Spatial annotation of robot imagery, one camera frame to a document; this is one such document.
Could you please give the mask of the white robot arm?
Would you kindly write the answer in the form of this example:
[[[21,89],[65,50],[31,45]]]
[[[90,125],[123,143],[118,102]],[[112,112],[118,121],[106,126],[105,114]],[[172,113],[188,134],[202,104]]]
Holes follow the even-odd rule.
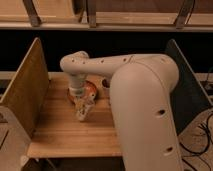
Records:
[[[165,54],[91,59],[84,51],[64,56],[69,93],[81,97],[88,74],[109,79],[113,120],[126,171],[183,171],[170,94],[179,80]]]

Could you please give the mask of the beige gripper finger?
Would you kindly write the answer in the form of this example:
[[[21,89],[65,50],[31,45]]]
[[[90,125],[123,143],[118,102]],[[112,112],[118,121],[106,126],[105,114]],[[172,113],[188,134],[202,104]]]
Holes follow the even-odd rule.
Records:
[[[75,100],[75,108],[77,111],[82,110],[84,107],[84,100],[83,99],[76,99]]]
[[[96,98],[96,93],[89,93],[88,96],[87,96],[86,102],[88,104],[94,104],[95,98]]]

